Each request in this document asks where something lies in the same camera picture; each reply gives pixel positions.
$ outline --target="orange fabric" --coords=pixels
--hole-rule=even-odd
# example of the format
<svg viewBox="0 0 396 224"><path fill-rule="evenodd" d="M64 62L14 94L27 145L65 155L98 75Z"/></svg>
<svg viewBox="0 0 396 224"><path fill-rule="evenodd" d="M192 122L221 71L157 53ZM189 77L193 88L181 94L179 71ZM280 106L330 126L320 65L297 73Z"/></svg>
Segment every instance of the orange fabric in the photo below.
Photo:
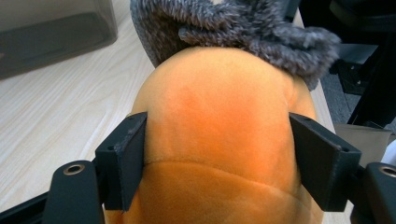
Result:
<svg viewBox="0 0 396 224"><path fill-rule="evenodd" d="M301 185L289 112L316 118L304 82L240 49L193 48L147 79L145 168L108 223L320 223Z"/></svg>

